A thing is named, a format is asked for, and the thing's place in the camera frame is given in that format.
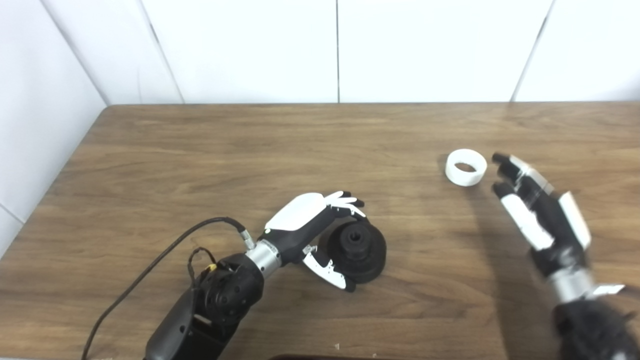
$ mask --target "black cable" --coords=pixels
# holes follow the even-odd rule
[[[193,234],[199,228],[209,224],[213,224],[215,222],[226,222],[227,224],[234,226],[239,233],[246,230],[246,228],[242,224],[240,224],[237,220],[234,220],[229,217],[217,217],[217,218],[210,218],[210,219],[204,220],[203,222],[200,222],[199,224],[194,225],[191,229],[185,231],[171,245],[169,245],[169,247],[167,247],[162,253],[160,253],[160,255],[158,255],[158,257],[155,260],[153,260],[151,264],[149,264],[149,266],[147,266],[147,268],[144,269],[144,271],[142,271],[142,273],[140,273],[138,278],[134,280],[131,283],[131,285],[129,285],[129,287],[113,302],[113,304],[107,307],[107,309],[102,313],[102,315],[100,315],[98,320],[93,325],[93,328],[91,329],[91,333],[89,333],[89,338],[86,340],[86,344],[84,344],[84,350],[82,352],[82,357],[80,358],[81,360],[86,360],[87,355],[89,354],[89,348],[91,347],[91,342],[95,337],[95,333],[98,331],[100,324],[102,323],[102,321],[104,321],[107,315],[110,314],[110,312],[112,312],[116,308],[116,306],[118,306],[124,300],[124,298],[126,298],[130,294],[131,291],[133,291],[133,289],[142,281],[142,279],[144,279],[145,276],[147,276],[151,272],[151,270],[153,270],[154,267],[156,267],[156,265],[158,265],[158,263],[162,259],[164,259],[165,256],[167,256],[167,254],[169,254],[173,249],[175,249],[176,246],[178,246],[178,244],[180,244],[184,239],[186,239],[187,236]]]

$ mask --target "white tiled wall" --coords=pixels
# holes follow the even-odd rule
[[[516,101],[640,100],[640,1],[556,0]]]
[[[341,102],[509,101],[551,0],[339,0]]]
[[[186,102],[337,102],[335,0],[143,3]]]
[[[104,108],[104,101],[38,0],[0,1],[0,44],[0,249],[4,249]]]
[[[141,3],[42,0],[108,104],[180,104]]]

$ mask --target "white plastic ring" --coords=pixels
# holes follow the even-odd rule
[[[475,171],[460,170],[456,164],[467,164]],[[486,160],[477,151],[470,149],[458,149],[449,154],[445,174],[452,183],[460,186],[472,186],[480,182],[486,171]]]

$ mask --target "black cylindrical object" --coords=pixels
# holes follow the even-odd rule
[[[357,284],[377,278],[387,259],[384,236],[375,226],[364,221],[338,226],[327,241],[326,251],[336,270]]]

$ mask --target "robotic arm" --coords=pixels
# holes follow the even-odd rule
[[[336,271],[329,257],[309,244],[337,218],[367,222],[364,203],[348,192],[327,197],[306,193],[290,201],[254,243],[240,233],[247,251],[209,265],[185,291],[147,343],[146,360],[217,359],[239,322],[262,297],[264,281],[279,268],[304,262],[338,288],[355,283]]]
[[[515,156],[494,154],[493,186],[531,245],[531,257],[556,296],[554,322],[563,360],[636,360],[640,351],[624,316],[599,299],[621,284],[595,284],[586,256],[589,229],[570,192],[558,194],[535,169]]]

